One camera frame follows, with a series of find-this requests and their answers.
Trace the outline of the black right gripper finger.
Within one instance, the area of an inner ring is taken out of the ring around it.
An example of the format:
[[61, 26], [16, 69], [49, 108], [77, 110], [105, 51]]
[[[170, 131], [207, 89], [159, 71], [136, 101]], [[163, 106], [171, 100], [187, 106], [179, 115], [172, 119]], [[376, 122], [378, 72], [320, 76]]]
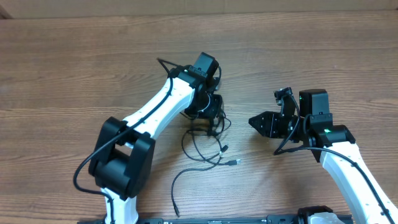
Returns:
[[257, 116], [249, 118], [249, 124], [255, 129], [269, 129], [272, 124], [272, 112], [265, 111]]
[[265, 124], [254, 124], [252, 126], [261, 136], [271, 138], [272, 137], [272, 128], [270, 125]]

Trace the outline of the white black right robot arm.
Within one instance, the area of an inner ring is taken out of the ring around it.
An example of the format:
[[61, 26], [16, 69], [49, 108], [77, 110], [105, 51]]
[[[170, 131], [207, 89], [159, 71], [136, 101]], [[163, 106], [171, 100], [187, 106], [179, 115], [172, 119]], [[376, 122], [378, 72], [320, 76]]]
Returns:
[[248, 123], [262, 136], [281, 139], [274, 155], [308, 150], [330, 174], [356, 223], [397, 223], [397, 207], [381, 189], [345, 125], [335, 125], [324, 89], [275, 91], [279, 112], [265, 111]]

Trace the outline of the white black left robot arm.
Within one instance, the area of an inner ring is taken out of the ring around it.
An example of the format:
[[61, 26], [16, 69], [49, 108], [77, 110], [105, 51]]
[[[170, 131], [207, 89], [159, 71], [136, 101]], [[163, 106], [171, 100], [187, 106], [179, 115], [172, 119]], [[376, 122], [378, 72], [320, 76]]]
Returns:
[[122, 120], [108, 118], [101, 127], [88, 172], [105, 197], [102, 223], [136, 223], [136, 197], [147, 181], [156, 139], [180, 113], [209, 122], [221, 118], [218, 61], [202, 52], [193, 65], [173, 65], [162, 89], [141, 109]]

